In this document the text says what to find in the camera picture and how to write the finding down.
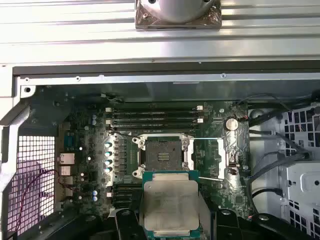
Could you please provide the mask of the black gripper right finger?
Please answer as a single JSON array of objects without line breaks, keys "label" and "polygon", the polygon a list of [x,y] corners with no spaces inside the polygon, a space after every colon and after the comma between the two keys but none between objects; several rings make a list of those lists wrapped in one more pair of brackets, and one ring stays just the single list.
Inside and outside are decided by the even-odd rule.
[{"label": "black gripper right finger", "polygon": [[244,219],[199,194],[199,222],[209,240],[310,240],[308,234],[268,213]]}]

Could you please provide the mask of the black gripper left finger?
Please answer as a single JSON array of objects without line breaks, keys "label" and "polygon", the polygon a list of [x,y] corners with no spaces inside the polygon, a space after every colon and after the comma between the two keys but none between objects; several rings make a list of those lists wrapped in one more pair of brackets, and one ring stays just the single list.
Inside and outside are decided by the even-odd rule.
[{"label": "black gripper left finger", "polygon": [[139,223],[143,193],[134,192],[132,206],[110,212],[107,218],[76,209],[63,211],[60,219],[33,235],[35,240],[146,240]]}]

